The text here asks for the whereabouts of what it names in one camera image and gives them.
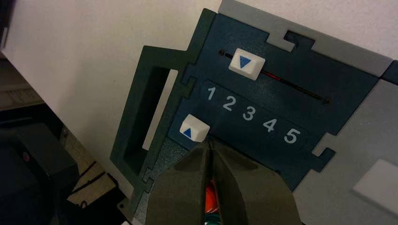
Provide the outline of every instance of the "white button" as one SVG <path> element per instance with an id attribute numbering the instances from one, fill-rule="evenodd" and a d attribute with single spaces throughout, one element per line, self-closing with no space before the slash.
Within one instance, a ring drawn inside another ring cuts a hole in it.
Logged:
<path id="1" fill-rule="evenodd" d="M 398 167 L 378 159 L 353 190 L 398 216 Z"/>
<path id="2" fill-rule="evenodd" d="M 264 58 L 237 48 L 228 69 L 255 81 L 264 63 Z"/>
<path id="3" fill-rule="evenodd" d="M 194 142 L 202 142 L 206 138 L 210 127 L 198 118 L 189 114 L 180 127 L 180 133 Z"/>

